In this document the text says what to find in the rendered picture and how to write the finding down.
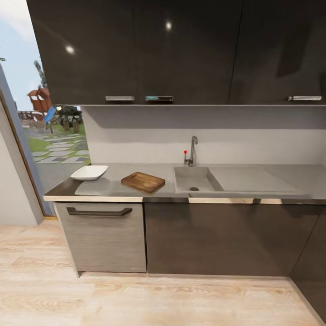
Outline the cutting board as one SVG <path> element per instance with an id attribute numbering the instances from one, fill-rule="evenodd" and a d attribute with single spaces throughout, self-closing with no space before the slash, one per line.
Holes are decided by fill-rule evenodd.
<path id="1" fill-rule="evenodd" d="M 121 183 L 142 190 L 146 193 L 153 193 L 166 182 L 165 179 L 148 175 L 146 173 L 135 172 L 123 179 Z"/>

